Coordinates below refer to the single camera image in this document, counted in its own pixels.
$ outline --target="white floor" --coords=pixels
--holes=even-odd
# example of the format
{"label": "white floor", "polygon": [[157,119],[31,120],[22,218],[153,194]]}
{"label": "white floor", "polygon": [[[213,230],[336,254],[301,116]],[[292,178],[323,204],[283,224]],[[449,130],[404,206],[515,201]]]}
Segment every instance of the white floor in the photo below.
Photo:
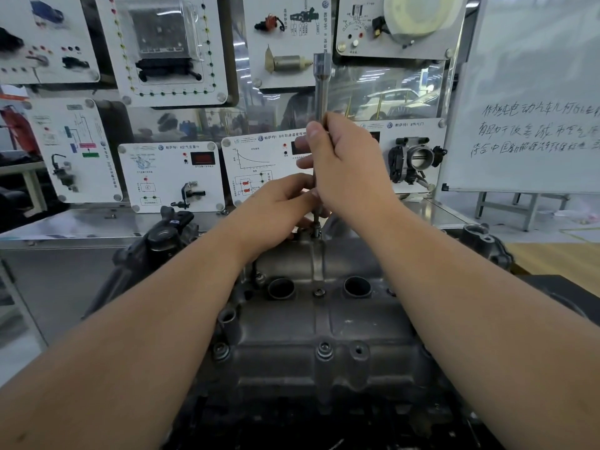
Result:
{"label": "white floor", "polygon": [[[478,194],[476,192],[443,192],[439,200],[463,215],[474,217]],[[487,200],[510,204],[512,194],[489,192]],[[529,202],[521,196],[521,204]],[[524,217],[510,212],[485,208],[481,223],[490,225],[492,234],[505,243],[584,243],[600,242],[600,222],[580,224],[567,218],[555,218],[551,212],[559,209],[560,201],[542,198],[539,213],[531,232],[523,232]],[[567,209],[600,215],[600,196],[572,196]],[[18,373],[40,353],[34,336],[27,330],[22,318],[17,317],[0,328],[0,385]]]}

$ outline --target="digital display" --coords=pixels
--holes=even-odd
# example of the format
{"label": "digital display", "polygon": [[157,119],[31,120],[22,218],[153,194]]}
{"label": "digital display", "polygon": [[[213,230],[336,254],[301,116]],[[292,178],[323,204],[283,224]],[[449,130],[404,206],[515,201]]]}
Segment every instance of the digital display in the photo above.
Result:
{"label": "digital display", "polygon": [[292,155],[308,155],[310,153],[310,148],[308,146],[304,149],[296,147],[296,142],[292,141]]}
{"label": "digital display", "polygon": [[192,166],[214,166],[215,152],[190,152]]}

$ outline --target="display board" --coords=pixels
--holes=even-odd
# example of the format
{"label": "display board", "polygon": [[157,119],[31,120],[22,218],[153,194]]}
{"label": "display board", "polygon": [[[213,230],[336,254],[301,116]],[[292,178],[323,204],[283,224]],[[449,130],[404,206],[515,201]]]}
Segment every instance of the display board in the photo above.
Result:
{"label": "display board", "polygon": [[0,83],[100,80],[80,0],[2,0]]}
{"label": "display board", "polygon": [[466,0],[339,0],[335,52],[347,57],[446,60]]}
{"label": "display board", "polygon": [[[421,139],[427,148],[443,149],[446,136],[445,124],[440,123],[440,119],[380,120],[356,124],[367,129],[379,142],[388,173],[388,153],[396,146],[397,139]],[[297,159],[310,154],[310,151],[300,151],[295,144],[296,137],[305,133],[304,129],[294,129],[223,139],[222,152],[234,204],[243,203],[268,181],[298,172],[312,173],[312,169],[302,170],[296,166]],[[439,171],[439,167],[433,166],[422,171],[422,178],[430,184],[429,187],[425,187],[423,182],[408,184],[403,181],[392,184],[394,192],[427,193],[438,182]]]}
{"label": "display board", "polygon": [[600,0],[482,0],[480,10],[439,184],[599,192]]}
{"label": "display board", "polygon": [[256,88],[314,87],[313,54],[331,52],[330,0],[244,0]]}
{"label": "display board", "polygon": [[126,143],[119,145],[119,158],[135,212],[160,213],[163,205],[191,212],[225,209],[214,142]]}
{"label": "display board", "polygon": [[217,0],[96,2],[125,104],[235,102],[237,92],[228,88]]}
{"label": "display board", "polygon": [[92,99],[32,99],[23,106],[60,201],[123,199],[100,113]]}

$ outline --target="fingernail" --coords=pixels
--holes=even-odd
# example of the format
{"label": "fingernail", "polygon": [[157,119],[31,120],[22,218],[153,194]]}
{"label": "fingernail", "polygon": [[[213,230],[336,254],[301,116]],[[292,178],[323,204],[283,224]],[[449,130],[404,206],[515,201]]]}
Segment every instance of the fingernail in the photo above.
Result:
{"label": "fingernail", "polygon": [[319,134],[321,131],[323,131],[323,127],[319,122],[313,121],[306,125],[306,135],[308,137],[312,137],[315,134]]}

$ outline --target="forearm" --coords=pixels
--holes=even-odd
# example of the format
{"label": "forearm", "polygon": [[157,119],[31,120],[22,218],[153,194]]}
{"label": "forearm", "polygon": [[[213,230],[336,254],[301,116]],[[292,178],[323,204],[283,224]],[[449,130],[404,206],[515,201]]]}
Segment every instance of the forearm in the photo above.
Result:
{"label": "forearm", "polygon": [[0,389],[0,448],[157,447],[243,263],[217,227],[71,331]]}
{"label": "forearm", "polygon": [[506,446],[597,444],[594,324],[401,205],[390,205],[359,233],[427,348]]}

